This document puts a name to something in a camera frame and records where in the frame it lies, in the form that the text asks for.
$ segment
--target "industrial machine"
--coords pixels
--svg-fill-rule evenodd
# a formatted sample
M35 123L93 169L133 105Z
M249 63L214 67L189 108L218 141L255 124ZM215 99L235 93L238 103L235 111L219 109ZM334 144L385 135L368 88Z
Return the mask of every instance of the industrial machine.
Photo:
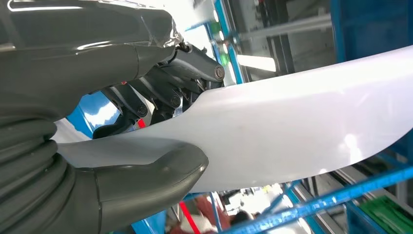
M181 97L188 108L221 86L222 66L185 44L167 12L123 1L9 0L0 19L1 233L105 233L188 193L208 165L192 144L148 165L74 168L49 140L53 122L97 90L122 111L95 132L100 138L148 112L132 87L157 106L158 122Z

